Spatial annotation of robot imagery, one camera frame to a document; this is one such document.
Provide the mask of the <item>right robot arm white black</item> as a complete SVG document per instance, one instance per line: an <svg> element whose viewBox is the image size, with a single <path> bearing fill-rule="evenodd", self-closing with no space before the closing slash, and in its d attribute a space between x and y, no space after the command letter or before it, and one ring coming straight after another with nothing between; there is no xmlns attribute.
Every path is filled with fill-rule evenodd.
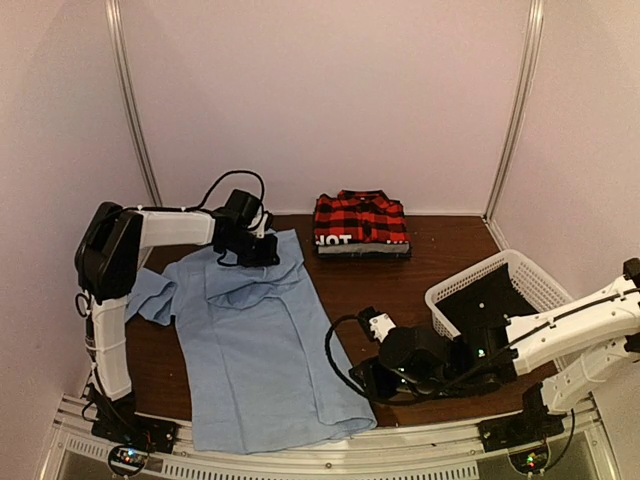
<svg viewBox="0 0 640 480"><path fill-rule="evenodd" d="M378 343L376 356L349 371L357 392L389 405L486 395L556 358L576 354L563 372L523 397L513 419L519 440L560 429L574 405L639 358L639 261L595 293L570 300L516 250L495 254L425 294L432 328L399 327L368 308L357 316Z"/></svg>

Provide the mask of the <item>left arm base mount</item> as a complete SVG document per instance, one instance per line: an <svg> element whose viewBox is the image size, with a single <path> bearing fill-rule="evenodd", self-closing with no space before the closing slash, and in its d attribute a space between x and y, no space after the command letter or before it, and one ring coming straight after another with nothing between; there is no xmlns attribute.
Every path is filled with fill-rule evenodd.
<svg viewBox="0 0 640 480"><path fill-rule="evenodd" d="M91 433L114 443L134 447L148 453L171 454L174 449L178 424L173 421L134 416L132 426L107 417L98 417Z"/></svg>

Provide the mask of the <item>light blue long sleeve shirt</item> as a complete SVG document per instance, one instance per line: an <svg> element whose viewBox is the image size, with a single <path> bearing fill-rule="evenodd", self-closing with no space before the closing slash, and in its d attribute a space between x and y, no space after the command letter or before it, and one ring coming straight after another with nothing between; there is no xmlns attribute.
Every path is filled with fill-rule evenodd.
<svg viewBox="0 0 640 480"><path fill-rule="evenodd" d="M294 230L280 231L280 263L225 267L203 248L162 272L142 269L126 313L174 326L186 363L199 451L274 452L375 428L367 400L339 373L336 339Z"/></svg>

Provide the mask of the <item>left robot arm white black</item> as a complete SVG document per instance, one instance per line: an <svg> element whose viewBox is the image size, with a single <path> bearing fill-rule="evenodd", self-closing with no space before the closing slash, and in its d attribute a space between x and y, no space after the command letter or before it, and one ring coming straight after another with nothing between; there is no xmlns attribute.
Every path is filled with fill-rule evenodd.
<svg viewBox="0 0 640 480"><path fill-rule="evenodd" d="M81 289L78 313L85 319L85 348L93 375L91 400L98 419L123 444L144 433L135 413L126 359L125 311L141 254L162 246L210 246L233 253L242 267L278 264L277 240L269 232L271 214L262 197L235 189L224 205L122 207L104 202L96 210L75 254Z"/></svg>

